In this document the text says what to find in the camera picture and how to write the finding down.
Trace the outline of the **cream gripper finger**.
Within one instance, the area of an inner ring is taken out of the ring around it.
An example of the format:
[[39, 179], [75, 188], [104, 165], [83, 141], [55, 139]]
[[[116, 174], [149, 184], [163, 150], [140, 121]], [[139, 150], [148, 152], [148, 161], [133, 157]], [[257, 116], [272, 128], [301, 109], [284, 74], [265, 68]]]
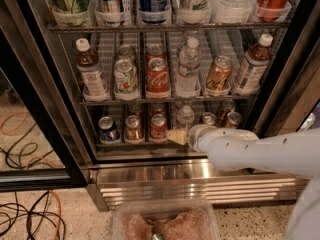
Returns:
[[187, 143], [187, 131], [185, 129], [167, 130], [166, 137], [168, 140], [179, 145], [185, 145]]

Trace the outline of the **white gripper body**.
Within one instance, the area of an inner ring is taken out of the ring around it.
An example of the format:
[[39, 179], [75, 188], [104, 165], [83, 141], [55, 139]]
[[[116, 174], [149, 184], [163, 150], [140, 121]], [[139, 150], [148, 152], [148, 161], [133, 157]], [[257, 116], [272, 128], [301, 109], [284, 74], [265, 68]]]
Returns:
[[198, 124], [187, 131], [188, 146], [196, 152], [207, 152], [208, 145], [217, 138], [231, 136], [236, 139], [254, 141], [258, 136], [251, 131], [235, 128], [216, 128], [206, 124]]

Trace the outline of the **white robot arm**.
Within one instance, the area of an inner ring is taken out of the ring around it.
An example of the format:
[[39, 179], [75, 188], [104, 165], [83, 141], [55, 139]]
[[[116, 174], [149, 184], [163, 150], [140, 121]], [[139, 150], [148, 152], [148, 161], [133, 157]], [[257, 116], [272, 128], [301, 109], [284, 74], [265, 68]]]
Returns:
[[320, 131], [311, 129], [260, 139], [248, 130], [198, 124], [166, 137], [204, 153], [217, 168], [253, 168], [309, 180], [289, 219], [285, 240], [320, 240]]

